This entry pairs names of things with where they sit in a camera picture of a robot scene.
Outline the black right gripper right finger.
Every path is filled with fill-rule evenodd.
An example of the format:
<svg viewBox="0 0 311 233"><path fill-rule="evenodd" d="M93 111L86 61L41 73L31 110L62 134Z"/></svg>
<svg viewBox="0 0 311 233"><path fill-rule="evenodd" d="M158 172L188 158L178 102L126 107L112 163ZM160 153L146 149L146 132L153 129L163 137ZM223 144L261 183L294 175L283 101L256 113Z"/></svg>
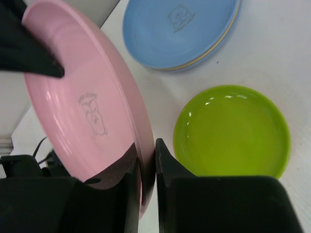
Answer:
<svg viewBox="0 0 311 233"><path fill-rule="evenodd" d="M269 176L197 177L155 142L161 233L300 233L286 190Z"/></svg>

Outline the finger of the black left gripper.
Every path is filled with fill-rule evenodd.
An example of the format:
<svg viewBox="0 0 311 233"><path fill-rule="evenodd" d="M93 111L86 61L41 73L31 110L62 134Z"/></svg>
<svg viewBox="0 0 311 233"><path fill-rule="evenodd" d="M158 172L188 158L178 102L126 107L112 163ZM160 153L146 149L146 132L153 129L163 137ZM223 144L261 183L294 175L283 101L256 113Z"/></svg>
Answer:
<svg viewBox="0 0 311 233"><path fill-rule="evenodd" d="M27 5L22 0L0 2L0 69L62 78L64 68L22 25Z"/></svg>

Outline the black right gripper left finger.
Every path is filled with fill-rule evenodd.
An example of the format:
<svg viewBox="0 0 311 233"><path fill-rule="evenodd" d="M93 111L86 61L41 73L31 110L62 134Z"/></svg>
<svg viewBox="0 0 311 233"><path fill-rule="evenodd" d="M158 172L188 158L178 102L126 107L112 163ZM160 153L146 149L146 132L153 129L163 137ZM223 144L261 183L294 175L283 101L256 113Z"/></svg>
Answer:
<svg viewBox="0 0 311 233"><path fill-rule="evenodd" d="M97 189L73 177L45 177L30 155L3 156L0 230L3 233L136 233L138 163L119 159L105 173L124 167L113 187Z"/></svg>

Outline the green plate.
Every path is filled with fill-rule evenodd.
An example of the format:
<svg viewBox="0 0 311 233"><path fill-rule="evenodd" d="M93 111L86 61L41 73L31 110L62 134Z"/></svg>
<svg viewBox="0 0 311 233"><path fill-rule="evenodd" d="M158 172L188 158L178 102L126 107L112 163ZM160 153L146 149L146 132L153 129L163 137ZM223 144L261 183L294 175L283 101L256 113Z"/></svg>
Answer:
<svg viewBox="0 0 311 233"><path fill-rule="evenodd" d="M220 85L193 97L173 132L177 160L196 176L280 178L291 152L288 124L266 96Z"/></svg>

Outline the pink plate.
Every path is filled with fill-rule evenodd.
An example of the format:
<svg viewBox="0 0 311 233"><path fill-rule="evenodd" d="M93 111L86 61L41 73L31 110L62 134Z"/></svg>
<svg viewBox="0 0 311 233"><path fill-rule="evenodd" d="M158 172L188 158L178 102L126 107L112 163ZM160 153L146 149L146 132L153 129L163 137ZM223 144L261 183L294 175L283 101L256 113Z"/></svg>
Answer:
<svg viewBox="0 0 311 233"><path fill-rule="evenodd" d="M71 176L86 181L135 145L143 215L154 188L155 143L126 62L95 23L61 0L32 3L22 24L65 71L61 79L24 75L33 109L61 163Z"/></svg>

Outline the beige plate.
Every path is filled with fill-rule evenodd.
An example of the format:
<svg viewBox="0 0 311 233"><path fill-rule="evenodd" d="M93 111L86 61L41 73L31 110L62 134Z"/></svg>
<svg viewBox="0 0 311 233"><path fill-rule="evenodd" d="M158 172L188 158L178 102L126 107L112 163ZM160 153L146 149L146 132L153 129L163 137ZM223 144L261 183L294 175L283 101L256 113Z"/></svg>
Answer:
<svg viewBox="0 0 311 233"><path fill-rule="evenodd" d="M177 67L172 67L172 68L166 68L166 69L156 69L157 71L165 71L165 72L179 72L179 71L187 71L192 68L195 68L205 61L207 61L209 58L211 58L214 54L216 54L227 42L229 37L231 36L231 33L234 31L236 27L236 23L239 20L239 15L240 15L240 9L242 6L242 0L239 0L237 3L237 7L234 13L234 16L228 25L226 31L224 34L219 38L217 42L213 44L213 46L208 49L206 52L204 52L202 55L200 55L198 58L194 59L193 61L183 64Z"/></svg>

